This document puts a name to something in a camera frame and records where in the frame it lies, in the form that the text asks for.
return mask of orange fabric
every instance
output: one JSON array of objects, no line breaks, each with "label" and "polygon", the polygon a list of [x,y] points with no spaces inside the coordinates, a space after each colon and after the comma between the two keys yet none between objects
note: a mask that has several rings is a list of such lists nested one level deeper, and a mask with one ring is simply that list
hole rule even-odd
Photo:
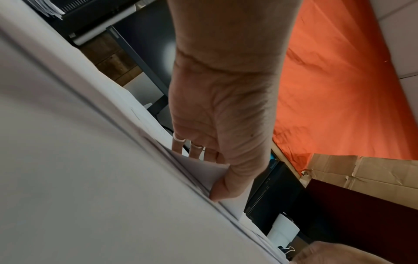
[{"label": "orange fabric", "polygon": [[304,1],[273,140],[298,172],[313,153],[418,160],[418,127],[368,1]]}]

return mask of cardboard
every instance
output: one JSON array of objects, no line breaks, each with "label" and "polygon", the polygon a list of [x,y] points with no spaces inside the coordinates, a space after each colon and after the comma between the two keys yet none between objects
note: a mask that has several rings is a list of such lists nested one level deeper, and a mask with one ring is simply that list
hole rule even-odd
[{"label": "cardboard", "polygon": [[310,179],[418,209],[418,161],[314,154],[300,181]]}]

